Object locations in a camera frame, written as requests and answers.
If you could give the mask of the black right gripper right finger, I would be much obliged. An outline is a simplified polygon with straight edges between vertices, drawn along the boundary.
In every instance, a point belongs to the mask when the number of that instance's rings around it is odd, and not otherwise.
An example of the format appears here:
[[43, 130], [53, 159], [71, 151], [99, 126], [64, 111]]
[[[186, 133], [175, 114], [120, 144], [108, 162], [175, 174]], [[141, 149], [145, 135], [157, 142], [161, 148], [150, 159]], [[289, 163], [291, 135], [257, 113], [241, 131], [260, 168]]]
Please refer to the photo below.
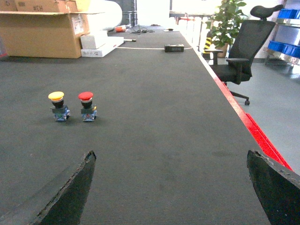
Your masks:
[[300, 176], [257, 150], [247, 153], [255, 193], [272, 225], [300, 223]]

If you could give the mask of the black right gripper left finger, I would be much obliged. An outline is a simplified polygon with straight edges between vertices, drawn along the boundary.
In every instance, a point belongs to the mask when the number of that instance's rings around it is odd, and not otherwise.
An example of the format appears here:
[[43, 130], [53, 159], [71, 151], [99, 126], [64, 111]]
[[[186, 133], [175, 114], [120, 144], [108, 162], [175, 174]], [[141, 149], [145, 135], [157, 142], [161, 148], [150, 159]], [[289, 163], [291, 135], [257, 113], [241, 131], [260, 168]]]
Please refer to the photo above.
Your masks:
[[1, 216], [2, 225], [78, 225], [91, 187], [96, 154], [89, 151], [25, 202]]

